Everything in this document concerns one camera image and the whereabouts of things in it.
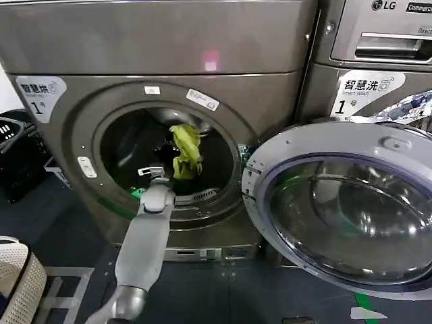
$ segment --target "white label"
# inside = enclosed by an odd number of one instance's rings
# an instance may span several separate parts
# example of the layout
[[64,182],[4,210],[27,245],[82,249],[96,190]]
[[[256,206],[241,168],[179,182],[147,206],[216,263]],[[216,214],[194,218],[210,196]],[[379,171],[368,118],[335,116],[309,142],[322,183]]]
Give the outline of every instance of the white label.
[[36,119],[49,123],[55,104],[66,91],[66,83],[57,76],[17,76],[16,83]]
[[402,72],[349,71],[340,86],[330,116],[348,117],[405,83]]
[[159,95],[161,94],[161,89],[158,86],[145,86],[144,91],[146,95]]
[[388,317],[384,314],[374,312],[373,310],[365,309],[363,307],[352,307],[351,319],[388,319]]
[[78,157],[78,164],[81,167],[82,172],[88,178],[97,178],[95,169],[93,169],[92,162],[88,157]]
[[219,101],[216,101],[215,99],[207,96],[206,94],[203,94],[194,89],[189,89],[186,98],[193,101],[194,103],[198,103],[199,105],[206,107],[207,109],[210,109],[211,111],[215,111],[217,109],[217,106],[219,106]]

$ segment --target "front-load washing machine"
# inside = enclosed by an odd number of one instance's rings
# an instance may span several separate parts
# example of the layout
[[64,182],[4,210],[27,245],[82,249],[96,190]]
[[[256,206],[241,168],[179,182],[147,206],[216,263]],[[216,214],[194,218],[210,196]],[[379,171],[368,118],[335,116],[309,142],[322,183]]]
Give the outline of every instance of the front-load washing machine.
[[430,115],[431,7],[430,1],[320,1],[298,120],[354,116],[411,124]]
[[200,130],[202,173],[174,181],[167,260],[249,257],[243,166],[293,113],[314,0],[8,1],[0,57],[73,190],[122,243],[148,175]]
[[432,142],[412,126],[430,130],[432,4],[319,6],[299,125],[252,155],[246,207],[309,273],[372,296],[430,300]]

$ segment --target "green cloth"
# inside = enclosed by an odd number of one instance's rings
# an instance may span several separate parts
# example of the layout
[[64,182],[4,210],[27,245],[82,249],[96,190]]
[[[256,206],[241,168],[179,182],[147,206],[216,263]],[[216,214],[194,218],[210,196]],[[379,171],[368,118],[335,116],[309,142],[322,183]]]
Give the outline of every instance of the green cloth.
[[190,125],[176,125],[170,127],[169,131],[173,132],[175,145],[180,150],[180,156],[173,160],[174,179],[194,179],[203,170],[199,130]]

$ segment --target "green floor tape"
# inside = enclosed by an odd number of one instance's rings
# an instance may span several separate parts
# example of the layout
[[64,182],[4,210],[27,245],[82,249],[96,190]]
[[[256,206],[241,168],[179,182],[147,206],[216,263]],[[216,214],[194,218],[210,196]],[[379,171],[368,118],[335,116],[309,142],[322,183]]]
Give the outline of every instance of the green floor tape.
[[[373,311],[372,302],[368,296],[356,292],[354,293],[354,296],[356,297],[359,307],[363,307],[364,309]],[[365,319],[364,321],[366,322],[366,324],[379,324],[379,321],[377,319]]]

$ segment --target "door glass window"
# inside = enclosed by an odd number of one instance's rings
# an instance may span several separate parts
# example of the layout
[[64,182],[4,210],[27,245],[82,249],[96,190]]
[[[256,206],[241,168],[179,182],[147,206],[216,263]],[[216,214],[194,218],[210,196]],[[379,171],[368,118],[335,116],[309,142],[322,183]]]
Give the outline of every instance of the door glass window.
[[340,157],[299,164],[266,191],[280,236],[338,277],[389,285],[424,275],[432,261],[432,201],[384,166]]

